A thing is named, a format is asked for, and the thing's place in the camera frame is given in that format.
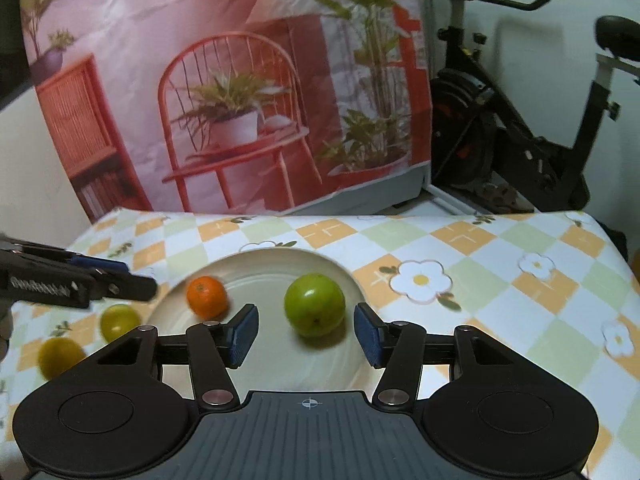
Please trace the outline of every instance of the exercise bike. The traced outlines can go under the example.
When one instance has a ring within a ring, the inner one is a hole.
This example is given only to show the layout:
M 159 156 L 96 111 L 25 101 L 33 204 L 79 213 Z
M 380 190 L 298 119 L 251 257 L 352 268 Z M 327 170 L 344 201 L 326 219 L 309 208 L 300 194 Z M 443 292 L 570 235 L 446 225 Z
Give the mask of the exercise bike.
M 463 47 L 465 2 L 472 0 L 450 1 L 449 27 L 438 32 L 447 44 L 445 67 L 431 81 L 433 183 L 465 186 L 495 171 L 540 211 L 582 209 L 590 198 L 584 167 L 602 118 L 608 112 L 616 120 L 620 113 L 619 105 L 609 103 L 612 73 L 622 70 L 640 82 L 640 68 L 622 61 L 640 61 L 640 24 L 619 16 L 596 21 L 596 42 L 611 56 L 596 55 L 596 77 L 574 145 L 568 148 L 535 136 L 480 65 L 480 49 Z M 533 11 L 551 0 L 477 1 Z M 486 41 L 481 34 L 473 39 Z

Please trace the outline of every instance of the checkered tablecloth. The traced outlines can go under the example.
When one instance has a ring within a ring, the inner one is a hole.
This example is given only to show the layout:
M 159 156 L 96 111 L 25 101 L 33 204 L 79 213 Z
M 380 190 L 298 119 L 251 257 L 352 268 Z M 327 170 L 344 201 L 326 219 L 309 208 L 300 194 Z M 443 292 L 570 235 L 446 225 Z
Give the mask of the checkered tablecloth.
M 443 334 L 472 324 L 560 377 L 598 412 L 590 478 L 640 478 L 640 286 L 588 215 L 230 218 L 120 209 L 72 249 L 153 275 L 159 297 L 134 304 L 146 319 L 172 286 L 209 262 L 276 245 L 339 262 L 385 320 Z M 0 364 L 5 480 L 20 469 L 12 415 L 44 382 L 36 366 L 40 344 L 67 322 L 69 336 L 94 352 L 104 345 L 100 313 L 112 303 L 121 302 L 97 302 L 89 313 L 14 306 L 15 331 Z M 446 367 L 424 367 L 421 396 L 446 382 Z

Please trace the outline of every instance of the flower center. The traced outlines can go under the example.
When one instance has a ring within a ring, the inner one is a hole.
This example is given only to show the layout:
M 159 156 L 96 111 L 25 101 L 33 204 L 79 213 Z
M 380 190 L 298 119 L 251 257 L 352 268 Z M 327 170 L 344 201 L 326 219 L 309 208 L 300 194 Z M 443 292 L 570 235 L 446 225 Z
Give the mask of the flower center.
M 419 286 L 429 285 L 429 279 L 424 274 L 416 274 L 414 283 Z

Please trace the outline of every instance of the white wall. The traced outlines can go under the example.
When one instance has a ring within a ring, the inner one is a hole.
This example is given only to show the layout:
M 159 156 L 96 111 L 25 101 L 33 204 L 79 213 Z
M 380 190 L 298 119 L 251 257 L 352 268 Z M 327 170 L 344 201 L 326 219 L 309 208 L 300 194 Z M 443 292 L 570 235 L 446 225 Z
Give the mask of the white wall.
M 434 0 L 436 30 L 447 25 L 449 8 L 448 0 Z M 574 142 L 596 70 L 595 20 L 615 14 L 640 22 L 640 0 L 552 0 L 534 12 L 470 2 L 466 9 L 466 43 L 473 45 L 473 32 L 489 37 L 484 65 L 537 135 L 566 146 Z M 439 45 L 436 67 L 443 56 Z M 616 72 L 611 99 L 622 113 L 616 123 L 604 119 L 587 164 L 586 211 L 633 237 L 640 234 L 640 87 Z
M 89 225 L 31 88 L 0 112 L 0 232 L 67 246 Z

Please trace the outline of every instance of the yellow-green fruit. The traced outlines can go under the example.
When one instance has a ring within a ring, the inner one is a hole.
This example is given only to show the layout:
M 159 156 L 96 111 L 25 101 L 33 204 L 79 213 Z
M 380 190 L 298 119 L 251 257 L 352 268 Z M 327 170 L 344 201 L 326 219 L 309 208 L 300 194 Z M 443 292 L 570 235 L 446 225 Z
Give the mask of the yellow-green fruit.
M 85 357 L 82 347 L 72 339 L 52 337 L 38 349 L 38 368 L 42 376 L 50 381 L 77 365 Z
M 320 337 L 344 319 L 344 294 L 340 286 L 324 274 L 305 274 L 289 285 L 284 296 L 284 312 L 302 337 Z
M 107 343 L 116 341 L 141 324 L 140 314 L 127 304 L 111 305 L 100 316 L 100 332 Z

